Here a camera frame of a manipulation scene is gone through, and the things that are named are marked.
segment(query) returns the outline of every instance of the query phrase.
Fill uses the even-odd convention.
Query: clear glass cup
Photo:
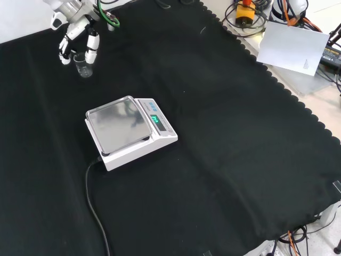
[[[86,63],[84,52],[76,53],[74,56],[74,62],[81,77],[92,76],[92,68],[90,64]]]

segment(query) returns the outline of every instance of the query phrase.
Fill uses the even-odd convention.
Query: black cloth
[[[91,172],[115,256],[244,255],[336,202],[341,147],[202,4],[125,5],[92,77],[51,30],[0,45],[1,255],[104,255],[87,110],[154,98],[178,142]]]

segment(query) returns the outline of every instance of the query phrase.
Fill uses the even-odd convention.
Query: green cable
[[[102,15],[102,16],[105,18],[105,20],[107,21],[107,23],[109,23],[109,24],[112,25],[113,27],[119,28],[119,26],[120,26],[119,20],[118,20],[117,18],[114,18],[114,20],[115,20],[116,23],[114,23],[114,22],[112,22],[111,20],[109,20],[108,17],[104,14],[104,12],[103,12],[103,10],[102,10],[101,1],[98,0],[97,3],[98,3],[98,7],[99,7],[98,9],[99,9],[101,15]]]

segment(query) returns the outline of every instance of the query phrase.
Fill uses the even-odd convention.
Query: green digital readout
[[[160,121],[157,115],[150,115],[150,117],[160,131],[162,132],[166,131],[166,128],[164,127],[164,125],[162,124],[162,122]]]

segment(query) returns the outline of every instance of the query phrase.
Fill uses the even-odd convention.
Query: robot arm
[[[92,28],[91,23],[84,16],[77,22],[69,25],[68,31],[59,45],[59,58],[64,65],[71,62],[70,56],[72,41],[80,36],[85,30],[87,30],[88,33],[85,61],[89,64],[93,64],[95,62],[97,49],[100,45],[100,35],[94,28]]]
[[[59,58],[64,65],[71,62],[72,41],[83,35],[88,34],[87,51],[85,60],[89,64],[95,62],[97,49],[99,48],[100,35],[93,29],[95,21],[99,16],[93,11],[88,0],[43,0],[54,11],[51,28],[59,29],[63,23],[70,23],[63,40],[59,45]]]

